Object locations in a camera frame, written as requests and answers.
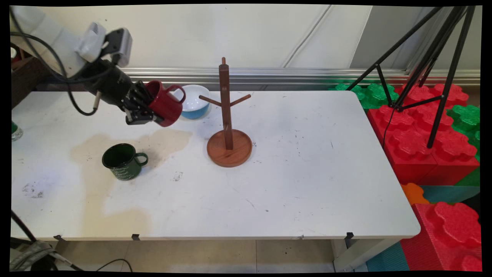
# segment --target mug handle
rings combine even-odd
[[[170,85],[166,89],[166,92],[170,92],[172,89],[180,89],[183,92],[183,98],[181,98],[181,100],[179,101],[180,104],[183,104],[183,102],[186,99],[186,92],[185,92],[185,90],[181,86],[179,86],[179,85]]]
[[[137,160],[137,157],[145,157],[146,159],[145,159],[145,161],[144,161],[144,162],[140,163],[140,162]],[[138,165],[140,165],[141,167],[142,167],[142,166],[144,166],[144,165],[146,165],[146,164],[147,164],[147,162],[149,161],[149,157],[148,157],[148,156],[147,156],[147,154],[145,154],[145,153],[137,153],[137,154],[135,154],[135,158],[134,158],[134,159],[135,159],[135,162],[137,162],[137,164],[138,164]]]

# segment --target red foam block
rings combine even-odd
[[[435,116],[437,114],[438,104],[436,102],[428,103],[425,105],[420,105],[414,109],[412,117],[415,119],[413,126],[415,129],[429,137],[432,126],[434,125]],[[438,131],[448,131],[451,130],[451,125],[453,124],[453,118],[447,115],[445,112],[441,116],[441,121],[439,122]]]
[[[437,166],[424,136],[416,130],[396,130],[386,136],[384,152],[400,183],[418,183]]]
[[[444,85],[443,84],[437,84],[433,88],[429,90],[429,92],[434,96],[439,96],[442,95],[442,92],[444,90]],[[461,90],[461,87],[457,85],[451,84],[451,88],[449,89],[449,96],[448,99],[446,100],[446,109],[451,109],[453,108],[454,105],[462,105],[462,106],[467,106],[468,101],[468,94],[464,93],[463,90]]]
[[[369,109],[367,113],[369,122],[371,123],[380,143],[383,143],[384,130],[386,129],[386,126],[388,126],[392,112],[393,108],[383,105],[379,109]],[[405,131],[413,129],[413,121],[414,119],[408,115],[406,110],[403,112],[398,112],[395,110],[393,113],[393,118],[391,119],[391,124],[386,132],[386,139],[390,137],[395,130]]]
[[[468,138],[454,130],[438,132],[432,147],[437,166],[417,184],[420,186],[452,186],[480,166],[477,149]]]
[[[400,241],[410,270],[482,271],[478,214],[462,203],[414,204],[420,233]]]
[[[404,84],[403,86],[399,87],[399,88],[396,88],[395,89],[395,92],[398,93],[399,95],[401,94],[401,92],[403,91],[403,89],[406,87],[406,84]],[[410,105],[410,104],[413,104],[413,103],[417,103],[417,102],[420,102],[420,101],[423,101],[423,100],[427,100],[427,99],[430,99],[434,97],[434,95],[430,92],[430,89],[429,87],[427,86],[422,86],[422,87],[419,87],[418,85],[414,85],[410,91],[408,92],[406,98],[405,98],[405,101],[403,102],[403,105]],[[408,110],[408,113],[409,114],[412,114],[413,113],[413,109],[409,109]]]

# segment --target green enamel mug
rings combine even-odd
[[[145,161],[141,163],[137,157],[145,157]],[[128,143],[113,145],[102,155],[102,164],[123,181],[135,178],[148,161],[145,153],[136,153],[135,147]]]

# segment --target red mug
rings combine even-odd
[[[186,99],[185,90],[178,85],[171,85],[167,89],[164,89],[162,83],[157,80],[148,82],[145,84],[145,87],[154,97],[154,100],[150,103],[149,108],[151,108],[157,115],[164,118],[159,125],[162,127],[167,127],[176,122],[183,111],[183,102]],[[176,99],[176,97],[171,94],[171,90],[173,89],[180,89],[183,91],[183,98],[181,100]]]

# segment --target blue bowl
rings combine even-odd
[[[208,103],[205,107],[199,109],[199,110],[194,110],[194,111],[183,111],[181,112],[181,115],[186,117],[187,119],[197,119],[202,117],[206,112],[207,109],[209,108],[210,103]]]
[[[183,111],[181,112],[181,115],[188,119],[202,117],[207,112],[210,104],[198,97],[203,95],[210,98],[210,91],[206,87],[199,85],[187,85],[184,86],[183,89],[186,92],[186,99],[183,102]],[[183,92],[178,89],[173,92],[173,95],[177,99],[181,99],[183,97]]]

